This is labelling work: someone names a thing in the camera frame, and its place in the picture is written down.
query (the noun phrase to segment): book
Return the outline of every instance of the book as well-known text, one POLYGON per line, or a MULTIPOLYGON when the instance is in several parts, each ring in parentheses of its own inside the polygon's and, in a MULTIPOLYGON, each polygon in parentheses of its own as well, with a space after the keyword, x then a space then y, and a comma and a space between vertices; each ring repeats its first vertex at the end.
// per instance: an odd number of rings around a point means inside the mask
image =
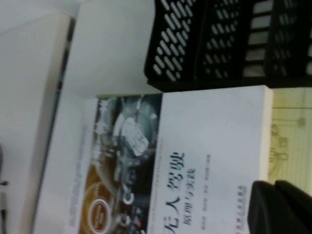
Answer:
POLYGON ((312 195, 312 89, 274 90, 269 182, 287 180, 312 195))
POLYGON ((265 86, 86 101, 64 233, 249 233, 272 104, 265 86))

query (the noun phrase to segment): book title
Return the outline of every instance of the book title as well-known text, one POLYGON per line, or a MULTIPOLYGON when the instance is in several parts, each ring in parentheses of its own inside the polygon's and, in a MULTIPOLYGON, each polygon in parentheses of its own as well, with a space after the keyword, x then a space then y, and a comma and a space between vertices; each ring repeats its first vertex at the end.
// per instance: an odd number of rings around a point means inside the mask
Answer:
POLYGON ((184 153, 173 152, 170 155, 167 188, 170 190, 172 199, 166 201, 166 206, 169 207, 168 215, 164 217, 164 233, 166 234, 176 234, 182 225, 192 225, 195 169, 185 168, 184 157, 184 153), (182 191, 184 194, 180 196, 183 183, 185 191, 182 191))

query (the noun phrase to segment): black desk organizer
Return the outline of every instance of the black desk organizer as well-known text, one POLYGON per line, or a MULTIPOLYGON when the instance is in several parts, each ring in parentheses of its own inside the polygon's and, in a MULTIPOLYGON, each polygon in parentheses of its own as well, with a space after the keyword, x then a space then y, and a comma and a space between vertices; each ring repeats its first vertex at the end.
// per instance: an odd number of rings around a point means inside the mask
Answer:
POLYGON ((274 0, 270 11, 253 13, 264 0, 155 0, 156 16, 145 64, 148 83, 164 92, 266 84, 312 86, 306 75, 311 58, 312 0, 274 0), (269 27, 251 29, 256 17, 271 16, 269 27), (248 45, 250 34, 268 41, 248 45), (265 50, 245 61, 250 49, 265 50), (243 77, 248 65, 265 75, 243 77))

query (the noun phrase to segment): book cover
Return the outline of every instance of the book cover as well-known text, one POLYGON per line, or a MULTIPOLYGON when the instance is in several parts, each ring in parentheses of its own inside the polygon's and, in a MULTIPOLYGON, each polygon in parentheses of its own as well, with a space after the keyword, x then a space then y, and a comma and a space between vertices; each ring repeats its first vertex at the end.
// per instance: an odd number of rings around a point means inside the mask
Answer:
POLYGON ((101 97, 84 113, 66 234, 249 233, 268 88, 101 97))

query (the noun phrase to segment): white desk surface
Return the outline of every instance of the white desk surface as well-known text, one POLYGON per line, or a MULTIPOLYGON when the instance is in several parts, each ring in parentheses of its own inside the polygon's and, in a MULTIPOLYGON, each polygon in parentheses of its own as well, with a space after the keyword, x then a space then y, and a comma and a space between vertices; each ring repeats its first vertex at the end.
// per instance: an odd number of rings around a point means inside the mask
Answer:
POLYGON ((156 93, 144 62, 154 0, 96 0, 78 13, 40 192, 34 234, 61 234, 79 149, 81 107, 99 94, 156 93))
POLYGON ((0 143, 7 233, 29 234, 70 19, 50 15, 0 35, 0 143))

